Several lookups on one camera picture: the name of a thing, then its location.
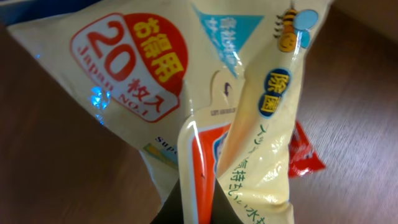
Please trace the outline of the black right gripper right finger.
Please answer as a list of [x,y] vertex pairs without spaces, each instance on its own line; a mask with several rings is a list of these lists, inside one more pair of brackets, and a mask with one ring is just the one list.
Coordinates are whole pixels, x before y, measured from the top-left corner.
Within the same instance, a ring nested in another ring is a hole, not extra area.
[[215,182],[211,224],[243,224],[233,210],[218,180]]

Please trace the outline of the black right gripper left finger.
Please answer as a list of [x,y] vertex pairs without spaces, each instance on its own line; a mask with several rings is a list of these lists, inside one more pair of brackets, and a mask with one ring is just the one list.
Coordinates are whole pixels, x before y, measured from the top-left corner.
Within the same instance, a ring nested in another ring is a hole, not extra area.
[[174,185],[160,212],[150,224],[183,224],[183,206],[180,180]]

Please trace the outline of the red Hacks candy bag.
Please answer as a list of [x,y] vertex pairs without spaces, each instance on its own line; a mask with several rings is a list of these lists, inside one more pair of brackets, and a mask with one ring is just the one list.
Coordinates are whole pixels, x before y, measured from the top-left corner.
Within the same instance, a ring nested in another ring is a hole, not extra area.
[[302,125],[296,121],[289,144],[289,178],[301,177],[325,169]]

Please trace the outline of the beige wet wipes packet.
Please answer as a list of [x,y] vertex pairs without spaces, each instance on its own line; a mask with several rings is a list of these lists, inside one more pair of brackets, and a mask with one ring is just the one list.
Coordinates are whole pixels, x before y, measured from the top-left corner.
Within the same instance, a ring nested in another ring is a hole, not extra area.
[[243,223],[293,223],[289,144],[329,0],[2,1],[62,88],[139,150],[164,204],[211,223],[215,182]]

